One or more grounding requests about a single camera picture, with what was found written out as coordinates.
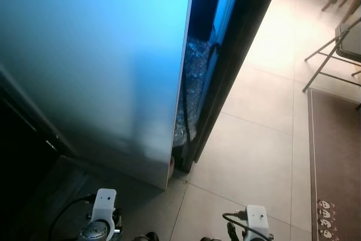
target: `black wire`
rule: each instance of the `black wire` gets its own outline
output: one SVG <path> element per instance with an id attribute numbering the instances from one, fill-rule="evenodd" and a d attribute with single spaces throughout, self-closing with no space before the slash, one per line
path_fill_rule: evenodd
<path id="1" fill-rule="evenodd" d="M 186 127 L 186 134 L 187 134 L 187 142 L 188 147 L 191 144 L 191 132 L 190 127 L 188 124 L 188 107 L 187 107 L 187 79 L 186 79 L 186 64 L 183 63 L 183 72 L 182 72 L 182 94 L 183 94 L 183 118 L 184 118 L 184 125 Z"/>
<path id="2" fill-rule="evenodd" d="M 65 212 L 70 206 L 72 206 L 74 203 L 78 203 L 79 201 L 87 201 L 88 199 L 89 199 L 89 196 L 82 197 L 82 198 L 80 198 L 80 199 L 76 199 L 76 200 L 70 202 L 67 206 L 65 206 L 65 207 L 63 208 L 63 210 L 61 210 L 61 212 L 57 215 L 57 217 L 54 219 L 54 221 L 53 221 L 52 224 L 50 225 L 49 234 L 48 234 L 48 238 L 47 238 L 48 241 L 51 241 L 51 239 L 52 239 L 52 231 L 54 230 L 55 224 L 56 224 L 56 222 L 59 220 L 59 218 L 62 216 L 62 214 L 64 214 L 64 212 Z"/>
<path id="3" fill-rule="evenodd" d="M 242 227 L 242 228 L 244 228 L 244 229 L 246 229 L 246 230 L 249 230 L 249 231 L 251 231 L 251 232 L 253 232 L 253 233 L 255 233 L 255 234 L 258 234 L 260 237 L 262 237 L 262 238 L 263 238 L 264 240 L 266 240 L 266 241 L 272 241 L 272 239 L 270 239 L 270 238 L 266 237 L 265 235 L 261 234 L 259 231 L 253 230 L 252 228 L 250 228 L 250 227 L 248 227 L 248 226 L 246 226 L 246 225 L 243 225 L 242 223 L 239 223 L 239 222 L 237 222 L 237 221 L 235 221 L 235 220 L 232 220 L 232 219 L 230 219 L 230 218 L 227 217 L 227 216 L 236 217 L 236 214 L 224 213 L 224 214 L 222 215 L 222 217 L 223 217 L 225 220 L 227 220 L 227 221 L 229 221 L 229 222 L 232 222 L 233 224 L 236 224 L 236 225 L 238 225 L 238 226 L 240 226 L 240 227 Z"/>

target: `refrigerator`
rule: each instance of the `refrigerator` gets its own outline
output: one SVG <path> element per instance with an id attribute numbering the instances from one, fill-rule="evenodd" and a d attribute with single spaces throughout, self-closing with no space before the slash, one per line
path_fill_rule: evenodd
<path id="1" fill-rule="evenodd" d="M 2 103 L 55 156 L 166 189 L 172 163 L 200 159 L 270 1 L 0 0 Z"/>

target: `rug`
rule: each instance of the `rug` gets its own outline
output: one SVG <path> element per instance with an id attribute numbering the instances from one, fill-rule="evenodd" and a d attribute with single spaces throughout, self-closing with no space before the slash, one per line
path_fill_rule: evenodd
<path id="1" fill-rule="evenodd" d="M 309 89 L 312 241 L 361 240 L 361 115 Z"/>

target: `bubble wrap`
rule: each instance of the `bubble wrap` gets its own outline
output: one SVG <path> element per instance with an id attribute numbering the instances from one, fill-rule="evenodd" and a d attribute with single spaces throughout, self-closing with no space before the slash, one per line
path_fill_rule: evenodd
<path id="1" fill-rule="evenodd" d="M 187 109 L 188 125 L 191 140 L 196 136 L 196 125 L 198 122 L 198 106 L 201 99 L 205 76 L 207 72 L 207 58 L 210 49 L 209 42 L 199 41 L 195 38 L 187 38 L 186 52 L 184 55 L 184 68 L 187 82 Z M 187 141 L 186 126 L 183 117 L 183 84 L 180 87 L 177 118 L 173 147 L 181 146 Z"/>

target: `stainless steel door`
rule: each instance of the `stainless steel door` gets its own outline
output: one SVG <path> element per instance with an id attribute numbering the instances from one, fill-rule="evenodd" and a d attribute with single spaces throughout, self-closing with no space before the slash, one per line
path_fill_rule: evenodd
<path id="1" fill-rule="evenodd" d="M 0 0 L 0 71 L 75 155 L 165 188 L 191 0 Z"/>

